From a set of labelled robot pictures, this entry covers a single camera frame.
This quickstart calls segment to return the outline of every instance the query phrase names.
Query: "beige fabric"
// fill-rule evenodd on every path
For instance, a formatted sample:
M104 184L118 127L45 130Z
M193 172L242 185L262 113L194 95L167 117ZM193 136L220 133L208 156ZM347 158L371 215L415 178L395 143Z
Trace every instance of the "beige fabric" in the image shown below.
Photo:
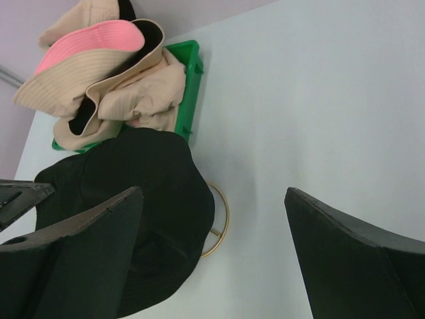
M158 72L159 70L162 70L163 68L166 68L168 66L167 60L163 57L161 59L161 62L158 63L155 66L152 66L151 68L148 68L147 70L140 72L138 75L129 78L128 80L125 80L120 85L118 85L114 90L119 90L121 88L125 88L126 86L129 86L130 84L133 84L134 82L143 80L146 76L151 75L155 72Z
M151 24L151 27L156 27L157 30L161 33L162 39L160 40L159 44L150 53L145 55L138 63L133 65L131 68L127 69L126 71L116 76L97 82L87 88L86 95L95 103L96 106L99 105L101 99L103 99L103 97L109 91L116 88L122 82L128 80L129 78L132 78L136 74L139 74L140 72L143 72L144 70L147 70L148 68L151 68L152 66L155 66L161 62L162 45L163 45L164 37L165 37L163 29L155 21L148 20L148 19L138 19L132 22L136 25L139 22ZM145 40L146 40L145 45L147 45L149 41L149 31L144 32L143 29L140 29L140 30L145 35Z
M73 118L87 87L105 78L137 51L94 49L72 55L30 77L13 101L53 116Z
M142 123L178 106L185 91L185 66L167 49L163 50L163 55L167 67L106 94L99 105L99 118L126 121L140 117Z
M101 142L108 138L115 138L123 124L120 121L99 121L97 114L95 114L93 122L99 124L98 129L94 133L76 136L70 131L68 121L60 118L53 128L54 139L60 147L66 150L76 151L89 144Z
M157 131L174 132L178 113L179 107L174 106L165 112L136 118L127 121L126 124L134 128L153 128Z
M118 0L81 0L42 33L39 37L39 47L46 51L53 43L72 31L119 18Z
M98 108L101 99L113 88L119 86L129 78L139 75L141 72L158 65L162 59L162 44L164 41L163 29L155 22L147 19L138 19L132 21L137 27L138 23L142 23L143 27L148 25L148 32L144 32L143 27L139 27L140 31L145 35L145 46L149 46L151 37L149 34L153 28L157 29L157 33L161 34L161 39L156 47L147 53L138 63L126 71L96 82L89 86L86 90L86 95L91 99L96 107L94 115L89 119L83 134L77 136L70 131L68 121L71 118L61 118L54 126L54 138L59 146L66 150L77 150L88 144L101 142L108 138L116 137L120 131L123 122L116 120L102 120L98 117ZM81 104L82 97L78 99L78 107Z

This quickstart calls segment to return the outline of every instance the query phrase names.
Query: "clothing pile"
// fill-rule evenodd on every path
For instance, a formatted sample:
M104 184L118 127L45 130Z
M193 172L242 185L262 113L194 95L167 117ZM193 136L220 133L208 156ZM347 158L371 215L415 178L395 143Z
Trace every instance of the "clothing pile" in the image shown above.
M59 117L66 150L114 138L123 123L173 132L186 74L163 41L129 0L81 0L40 36L46 54L14 101Z

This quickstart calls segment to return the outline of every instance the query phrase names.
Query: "corduroy fabric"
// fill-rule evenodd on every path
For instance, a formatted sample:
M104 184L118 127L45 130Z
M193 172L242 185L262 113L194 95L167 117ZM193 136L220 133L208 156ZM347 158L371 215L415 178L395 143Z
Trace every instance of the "corduroy fabric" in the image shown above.
M167 61L165 68L106 94L100 101L99 118L122 121L142 118L146 122L178 106L185 91L185 66L167 49L163 49L163 56Z
M115 137L119 130L118 123L99 119L98 107L101 99L110 90L120 85L132 76L158 65L162 59L162 43L164 33L162 28L154 21L139 19L132 21L143 33L145 45L133 57L109 73L107 79L95 83L81 98L80 107L75 118L61 118L54 127L54 138L58 145L66 150L77 150L88 144L100 142ZM161 117L157 125L164 122Z
M81 0L39 37L39 47L47 51L57 40L73 31L107 20L135 20L129 0Z
M122 82L119 86L115 88L115 90L119 90L121 88L125 88L126 86L129 86L130 84L133 84L134 82L143 80L146 76L153 74L155 72L158 72L159 70L162 70L163 68L166 68L168 66L167 60L165 60L164 56L162 57L161 61L151 68L148 68L147 70L140 72L139 74L133 76L132 78L129 78L128 80L125 80Z
M126 131L40 172L56 191L37 206L37 229L127 189L143 191L143 216L118 316L169 298L196 267L214 221L214 197L177 134Z
M145 38L131 22L109 20L96 23L63 36L46 52L35 74L46 70L60 61L83 51L93 49L139 50Z

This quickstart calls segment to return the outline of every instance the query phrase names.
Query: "purple wall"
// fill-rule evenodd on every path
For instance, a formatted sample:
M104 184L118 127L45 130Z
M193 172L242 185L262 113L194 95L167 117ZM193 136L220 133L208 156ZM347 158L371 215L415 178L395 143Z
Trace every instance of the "purple wall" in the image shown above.
M34 111L16 106L16 88L0 80L0 179L14 179Z

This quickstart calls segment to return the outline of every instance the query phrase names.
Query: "black fabric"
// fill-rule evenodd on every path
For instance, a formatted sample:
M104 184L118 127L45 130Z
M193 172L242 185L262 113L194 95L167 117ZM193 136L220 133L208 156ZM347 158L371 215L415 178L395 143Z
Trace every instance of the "black fabric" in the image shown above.
M131 58L129 58L123 64L117 66L115 69L111 70L111 72L109 73L109 75L107 75L106 78L111 78L113 76L119 75L122 72L128 70L129 68L133 67L142 58L147 56L156 47L158 47L159 43L161 43L161 41L163 40L163 32L155 23L152 23L151 21L134 21L133 24L138 27L139 30L143 33L145 37L145 44L143 48L137 51ZM94 105L94 102L89 99L87 95L84 95L80 107L77 110L75 118L73 118L68 123L70 131L75 135L80 135L86 127L89 119L95 113L95 111L96 106Z
M141 213L132 187L0 245L0 318L116 318Z
M120 20L135 20L135 13L130 0L118 0L118 5L120 6Z
M425 318L425 243L298 189L285 205L315 319Z
M47 183L0 179L0 231L40 203L54 189Z
M138 128L39 173L56 191L37 206L37 229L97 205L130 186L143 217L119 316L169 298L193 272L214 221L214 197L177 134Z

